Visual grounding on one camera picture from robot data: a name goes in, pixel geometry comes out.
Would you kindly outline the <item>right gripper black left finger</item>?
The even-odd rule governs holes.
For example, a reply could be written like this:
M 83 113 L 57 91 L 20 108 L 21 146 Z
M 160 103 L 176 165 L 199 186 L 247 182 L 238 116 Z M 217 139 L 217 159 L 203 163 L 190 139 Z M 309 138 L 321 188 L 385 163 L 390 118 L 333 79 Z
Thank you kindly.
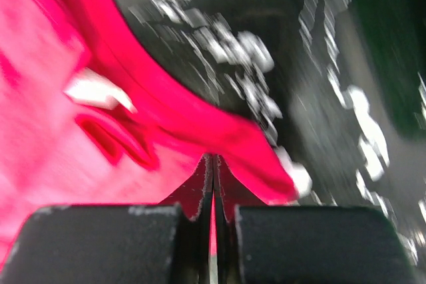
M 2 283 L 208 283 L 211 155 L 157 205 L 44 207 L 23 224 Z

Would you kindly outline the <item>red t shirt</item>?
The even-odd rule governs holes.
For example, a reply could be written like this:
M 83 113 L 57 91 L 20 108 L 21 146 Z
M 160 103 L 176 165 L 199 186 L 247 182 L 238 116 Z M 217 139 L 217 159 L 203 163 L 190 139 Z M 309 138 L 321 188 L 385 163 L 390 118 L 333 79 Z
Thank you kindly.
M 1 256 L 35 210 L 157 204 L 222 155 L 266 204 L 297 198 L 260 129 L 203 102 L 112 0 L 1 0 Z

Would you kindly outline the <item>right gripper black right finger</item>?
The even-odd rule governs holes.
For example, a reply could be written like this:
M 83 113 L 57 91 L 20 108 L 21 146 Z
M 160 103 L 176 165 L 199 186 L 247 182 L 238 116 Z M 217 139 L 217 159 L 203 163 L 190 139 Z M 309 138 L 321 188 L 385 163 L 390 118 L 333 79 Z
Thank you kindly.
M 213 160 L 219 283 L 421 283 L 415 238 L 378 209 L 267 206 Z

